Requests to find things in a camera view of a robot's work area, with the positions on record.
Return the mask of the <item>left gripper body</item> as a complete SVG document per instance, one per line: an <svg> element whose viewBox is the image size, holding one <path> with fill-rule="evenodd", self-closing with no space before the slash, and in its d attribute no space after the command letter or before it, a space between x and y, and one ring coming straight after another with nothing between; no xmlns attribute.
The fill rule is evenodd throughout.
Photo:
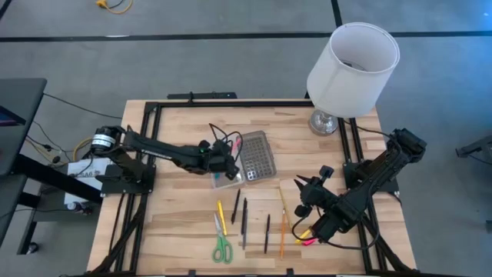
<svg viewBox="0 0 492 277"><path fill-rule="evenodd" d="M235 173L235 161L231 155L231 147L216 140L209 152L209 169L211 172Z"/></svg>

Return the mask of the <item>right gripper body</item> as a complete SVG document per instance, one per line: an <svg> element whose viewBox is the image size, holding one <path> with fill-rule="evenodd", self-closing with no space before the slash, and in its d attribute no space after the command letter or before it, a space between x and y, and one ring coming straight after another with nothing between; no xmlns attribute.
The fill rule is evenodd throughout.
<svg viewBox="0 0 492 277"><path fill-rule="evenodd" d="M319 177L312 176L312 181L304 185L304 189L300 192L301 204L294 210L297 217L308 217L313 206L318 209L327 209L337 196L324 187L324 182L329 179L334 173L332 167L323 165L319 171Z"/></svg>

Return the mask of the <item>clear plastic supply box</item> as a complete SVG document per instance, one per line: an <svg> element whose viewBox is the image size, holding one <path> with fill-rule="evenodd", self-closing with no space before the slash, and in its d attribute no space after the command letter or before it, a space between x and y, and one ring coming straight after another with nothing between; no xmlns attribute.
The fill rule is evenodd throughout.
<svg viewBox="0 0 492 277"><path fill-rule="evenodd" d="M234 134L231 137L231 141L234 143L235 138L240 135ZM241 153L242 153L242 143L241 143L241 149L239 154L239 159L236 164L236 166L239 168L239 173L237 174L237 177L234 180L229 180L223 172L217 172L217 173L211 173L211 184L213 189L225 189L225 188L230 188L233 186L241 185L245 182L245 174L244 174L244 168L241 163Z"/></svg>

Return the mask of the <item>yellow pencil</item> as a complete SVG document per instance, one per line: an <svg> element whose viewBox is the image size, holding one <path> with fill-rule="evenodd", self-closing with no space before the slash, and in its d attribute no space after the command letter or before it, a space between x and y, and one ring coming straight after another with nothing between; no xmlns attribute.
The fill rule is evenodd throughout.
<svg viewBox="0 0 492 277"><path fill-rule="evenodd" d="M222 232L225 236L227 236L228 232L227 232L227 227L226 227L226 223L225 223L224 210L223 210L221 200L217 200L217 209L218 209L218 214L219 214L220 223L221 223L221 227L222 227Z"/></svg>
<svg viewBox="0 0 492 277"><path fill-rule="evenodd" d="M280 194L280 197L281 197L281 201L282 201L282 205L283 205L283 208L284 208L284 211L285 211L287 223L288 223L289 227L292 228L292 223L291 223L291 218L290 218L290 214L289 214L289 210L288 210L287 201L286 201L286 199L284 197L284 194L282 192L282 189L279 188L278 191L279 191L279 194Z"/></svg>

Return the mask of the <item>orange pencil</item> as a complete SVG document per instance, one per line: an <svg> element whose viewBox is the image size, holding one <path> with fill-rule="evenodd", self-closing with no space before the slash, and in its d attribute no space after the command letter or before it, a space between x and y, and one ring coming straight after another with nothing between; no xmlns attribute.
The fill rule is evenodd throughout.
<svg viewBox="0 0 492 277"><path fill-rule="evenodd" d="M284 258L284 244L285 244L285 231L286 231L287 216L285 209L282 210L281 221L281 244L280 244L280 259Z"/></svg>

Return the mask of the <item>black pen white scale print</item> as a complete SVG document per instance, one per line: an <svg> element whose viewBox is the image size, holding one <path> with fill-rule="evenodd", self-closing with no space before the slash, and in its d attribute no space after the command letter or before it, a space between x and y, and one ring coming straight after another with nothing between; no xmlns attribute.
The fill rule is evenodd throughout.
<svg viewBox="0 0 492 277"><path fill-rule="evenodd" d="M267 223L266 223L266 229L265 229L265 236L264 236L264 254L265 255L268 253L268 243L269 243L270 227L271 227L271 215L268 214Z"/></svg>

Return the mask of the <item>green handled scissors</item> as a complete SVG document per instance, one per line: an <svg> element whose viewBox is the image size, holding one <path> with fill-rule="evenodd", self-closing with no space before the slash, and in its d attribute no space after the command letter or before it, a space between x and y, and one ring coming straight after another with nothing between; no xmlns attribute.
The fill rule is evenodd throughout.
<svg viewBox="0 0 492 277"><path fill-rule="evenodd" d="M212 252L212 259L216 263L223 262L224 264L230 264L233 260L233 248L224 235L217 213L214 214L214 223L218 240Z"/></svg>

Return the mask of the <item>black bar fixture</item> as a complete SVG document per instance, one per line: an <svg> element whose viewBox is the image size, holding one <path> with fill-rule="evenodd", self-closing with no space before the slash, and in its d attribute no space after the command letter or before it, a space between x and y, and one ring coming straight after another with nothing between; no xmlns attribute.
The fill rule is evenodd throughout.
<svg viewBox="0 0 492 277"><path fill-rule="evenodd" d="M187 101L193 101L195 99L236 99L238 96L235 92L188 92L182 94L168 94L167 99L178 100L185 99Z"/></svg>

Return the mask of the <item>white shade silver table lamp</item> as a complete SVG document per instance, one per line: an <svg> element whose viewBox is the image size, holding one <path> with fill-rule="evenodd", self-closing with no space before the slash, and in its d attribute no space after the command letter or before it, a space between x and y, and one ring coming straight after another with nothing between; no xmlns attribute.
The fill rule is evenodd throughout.
<svg viewBox="0 0 492 277"><path fill-rule="evenodd" d="M335 29L307 77L311 131L330 135L340 118L370 112L400 57L394 37L376 25L352 22Z"/></svg>

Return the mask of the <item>white paper sheet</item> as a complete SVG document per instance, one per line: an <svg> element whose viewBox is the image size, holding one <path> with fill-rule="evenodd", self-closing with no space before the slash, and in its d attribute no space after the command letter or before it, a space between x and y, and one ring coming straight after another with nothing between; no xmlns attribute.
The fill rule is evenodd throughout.
<svg viewBox="0 0 492 277"><path fill-rule="evenodd" d="M104 175L111 164L108 158L89 158L69 163L67 175L74 177L75 181L69 183L64 203L88 202L92 196L100 199L102 182L97 177Z"/></svg>

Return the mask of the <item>black floor stand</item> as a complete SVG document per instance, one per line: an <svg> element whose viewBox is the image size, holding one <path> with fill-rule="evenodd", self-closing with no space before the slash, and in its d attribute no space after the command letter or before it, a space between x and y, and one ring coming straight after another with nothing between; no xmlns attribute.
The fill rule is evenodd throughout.
<svg viewBox="0 0 492 277"><path fill-rule="evenodd" d="M455 149L459 158L473 158L479 162L492 165L492 135L478 139L475 142ZM481 152L483 158L474 157L474 153Z"/></svg>

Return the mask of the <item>dark grey desk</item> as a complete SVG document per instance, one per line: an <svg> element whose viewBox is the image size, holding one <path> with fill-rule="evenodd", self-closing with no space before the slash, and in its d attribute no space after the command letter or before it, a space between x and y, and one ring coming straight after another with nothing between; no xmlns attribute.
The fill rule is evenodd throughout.
<svg viewBox="0 0 492 277"><path fill-rule="evenodd" d="M0 247L28 177L15 163L40 106L47 80L0 78Z"/></svg>

